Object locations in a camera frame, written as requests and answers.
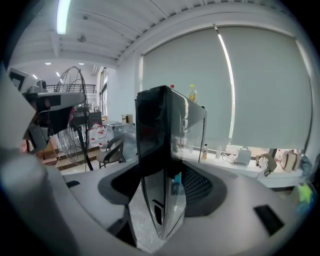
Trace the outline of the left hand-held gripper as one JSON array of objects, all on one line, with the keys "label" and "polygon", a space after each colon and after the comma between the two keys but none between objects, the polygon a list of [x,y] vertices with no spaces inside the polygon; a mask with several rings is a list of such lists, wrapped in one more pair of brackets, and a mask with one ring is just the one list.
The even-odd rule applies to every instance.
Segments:
[{"label": "left hand-held gripper", "polygon": [[44,80],[38,80],[26,72],[11,68],[8,72],[14,86],[35,109],[24,135],[27,152],[44,150],[53,135],[49,111],[59,111],[82,104],[86,95],[82,92],[48,92]]}]

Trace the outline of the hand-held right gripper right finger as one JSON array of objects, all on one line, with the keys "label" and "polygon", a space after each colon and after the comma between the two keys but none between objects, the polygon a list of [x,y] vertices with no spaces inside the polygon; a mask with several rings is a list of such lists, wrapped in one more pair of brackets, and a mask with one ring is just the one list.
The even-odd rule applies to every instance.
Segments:
[{"label": "hand-held right gripper right finger", "polygon": [[181,164],[210,185],[187,206],[159,256],[272,256],[301,224],[292,204],[258,180],[213,165]]}]

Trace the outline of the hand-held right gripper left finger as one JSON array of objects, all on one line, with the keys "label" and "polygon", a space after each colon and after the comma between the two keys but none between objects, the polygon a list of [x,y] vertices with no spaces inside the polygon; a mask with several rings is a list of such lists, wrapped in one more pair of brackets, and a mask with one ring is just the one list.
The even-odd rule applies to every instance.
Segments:
[{"label": "hand-held right gripper left finger", "polygon": [[136,163],[65,175],[74,197],[68,221],[81,252],[137,252],[129,204],[139,183]]}]

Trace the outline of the person's left hand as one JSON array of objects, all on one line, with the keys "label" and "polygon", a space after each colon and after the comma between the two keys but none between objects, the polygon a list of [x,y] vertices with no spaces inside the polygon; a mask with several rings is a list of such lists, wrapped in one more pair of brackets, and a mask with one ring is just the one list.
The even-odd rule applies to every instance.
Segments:
[{"label": "person's left hand", "polygon": [[53,136],[65,130],[73,119],[74,111],[74,106],[49,111],[46,121],[49,136]]}]

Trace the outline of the white window sill ledge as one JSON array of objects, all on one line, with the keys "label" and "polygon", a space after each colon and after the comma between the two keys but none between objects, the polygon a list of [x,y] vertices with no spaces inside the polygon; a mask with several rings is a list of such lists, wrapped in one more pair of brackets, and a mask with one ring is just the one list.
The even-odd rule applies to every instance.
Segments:
[{"label": "white window sill ledge", "polygon": [[265,177],[264,175],[260,174],[261,170],[256,166],[255,160],[251,160],[249,165],[231,164],[223,159],[216,160],[216,155],[210,152],[207,154],[206,159],[202,159],[202,155],[199,150],[189,150],[187,148],[182,149],[182,151],[174,152],[173,155],[186,161],[212,165],[225,171],[230,171],[235,174],[241,174],[257,179],[268,188],[294,187],[310,180],[310,177],[303,176],[303,171],[301,169],[297,169],[296,171],[292,172],[286,172],[279,164],[271,174]]}]

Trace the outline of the grey handbag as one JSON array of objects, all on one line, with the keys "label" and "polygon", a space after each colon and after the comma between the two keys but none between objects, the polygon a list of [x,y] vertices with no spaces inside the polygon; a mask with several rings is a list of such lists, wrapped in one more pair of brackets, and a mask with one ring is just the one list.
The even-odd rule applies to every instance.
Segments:
[{"label": "grey handbag", "polygon": [[247,146],[243,146],[236,151],[234,163],[237,165],[248,166],[251,161],[252,152]]}]

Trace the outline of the black standing fan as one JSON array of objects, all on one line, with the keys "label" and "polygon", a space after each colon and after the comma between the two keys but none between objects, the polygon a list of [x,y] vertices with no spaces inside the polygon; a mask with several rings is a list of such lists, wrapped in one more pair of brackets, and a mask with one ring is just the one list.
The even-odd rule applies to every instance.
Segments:
[{"label": "black standing fan", "polygon": [[[83,93],[87,96],[86,83],[81,70],[72,66],[64,71],[59,82],[54,86],[54,92]],[[90,145],[88,138],[90,114],[88,100],[77,103],[74,108],[73,119],[66,129],[57,134],[60,149],[71,163],[76,165],[87,164],[89,170],[92,171],[93,167],[88,156]]]}]

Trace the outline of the dark wicker chair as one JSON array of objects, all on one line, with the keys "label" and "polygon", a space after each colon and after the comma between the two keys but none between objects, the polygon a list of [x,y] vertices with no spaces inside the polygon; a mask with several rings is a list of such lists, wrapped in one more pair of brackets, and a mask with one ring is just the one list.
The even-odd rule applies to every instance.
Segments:
[{"label": "dark wicker chair", "polygon": [[105,151],[100,152],[96,156],[98,161],[99,169],[105,167],[107,164],[112,164],[115,162],[125,163],[125,157],[123,155],[125,137],[123,135],[114,137],[111,139]]}]

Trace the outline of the olive green bag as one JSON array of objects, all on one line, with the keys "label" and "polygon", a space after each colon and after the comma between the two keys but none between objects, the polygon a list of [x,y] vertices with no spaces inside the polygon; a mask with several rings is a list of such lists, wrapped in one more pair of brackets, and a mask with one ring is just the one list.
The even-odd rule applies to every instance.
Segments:
[{"label": "olive green bag", "polygon": [[277,168],[276,161],[269,153],[257,155],[255,157],[255,165],[259,168],[257,179],[269,176]]}]

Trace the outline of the water jug pack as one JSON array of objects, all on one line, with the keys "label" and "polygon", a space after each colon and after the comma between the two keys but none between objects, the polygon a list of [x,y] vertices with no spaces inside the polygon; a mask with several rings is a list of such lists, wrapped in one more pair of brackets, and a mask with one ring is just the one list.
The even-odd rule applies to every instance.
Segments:
[{"label": "water jug pack", "polygon": [[89,129],[89,142],[91,147],[99,147],[101,152],[106,151],[109,141],[106,129],[102,124],[95,122]]}]

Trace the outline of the plastic wrapped grey panel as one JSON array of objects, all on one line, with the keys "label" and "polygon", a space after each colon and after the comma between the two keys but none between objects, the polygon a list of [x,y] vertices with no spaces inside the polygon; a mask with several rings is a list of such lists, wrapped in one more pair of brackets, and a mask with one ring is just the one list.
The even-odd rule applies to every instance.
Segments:
[{"label": "plastic wrapped grey panel", "polygon": [[125,160],[137,155],[136,126],[133,123],[107,123],[105,128],[107,141],[119,136],[124,137],[122,154]]}]

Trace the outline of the large clear storage box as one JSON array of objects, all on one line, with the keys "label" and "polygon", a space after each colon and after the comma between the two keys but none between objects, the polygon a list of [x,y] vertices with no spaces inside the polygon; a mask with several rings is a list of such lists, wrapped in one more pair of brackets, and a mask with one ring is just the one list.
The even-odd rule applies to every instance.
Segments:
[{"label": "large clear storage box", "polygon": [[[312,198],[310,203],[300,202],[299,200],[298,185],[303,183],[307,183],[312,190]],[[296,212],[301,216],[307,215],[314,208],[318,198],[318,194],[315,191],[315,188],[312,185],[312,183],[311,182],[303,182],[303,183],[299,183],[298,185],[296,185],[289,196],[291,204],[294,206]]]}]

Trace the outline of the blue denim cloth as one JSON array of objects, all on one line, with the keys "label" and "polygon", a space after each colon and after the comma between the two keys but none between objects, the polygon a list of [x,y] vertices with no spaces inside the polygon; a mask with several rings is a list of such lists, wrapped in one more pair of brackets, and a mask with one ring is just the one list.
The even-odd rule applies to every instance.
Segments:
[{"label": "blue denim cloth", "polygon": [[305,154],[301,155],[299,169],[303,177],[309,177],[313,173],[313,164]]}]

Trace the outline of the ceiling tube light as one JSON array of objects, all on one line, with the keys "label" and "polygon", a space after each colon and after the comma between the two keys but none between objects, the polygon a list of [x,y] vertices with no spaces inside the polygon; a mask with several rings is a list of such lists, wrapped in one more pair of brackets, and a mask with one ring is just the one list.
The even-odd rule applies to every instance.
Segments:
[{"label": "ceiling tube light", "polygon": [[65,35],[71,0],[59,0],[56,14],[56,33]]}]

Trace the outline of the grey roller blind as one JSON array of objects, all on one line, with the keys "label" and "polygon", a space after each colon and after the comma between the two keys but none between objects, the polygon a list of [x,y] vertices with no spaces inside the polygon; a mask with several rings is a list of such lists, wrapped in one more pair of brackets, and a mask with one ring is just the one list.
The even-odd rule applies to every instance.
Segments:
[{"label": "grey roller blind", "polygon": [[196,102],[207,111],[205,142],[225,150],[232,121],[232,84],[227,58],[214,28],[177,37],[143,57],[142,89],[174,86],[188,97],[193,85]]},{"label": "grey roller blind", "polygon": [[295,40],[253,27],[221,27],[234,81],[231,143],[305,147],[312,117],[309,74]]}]

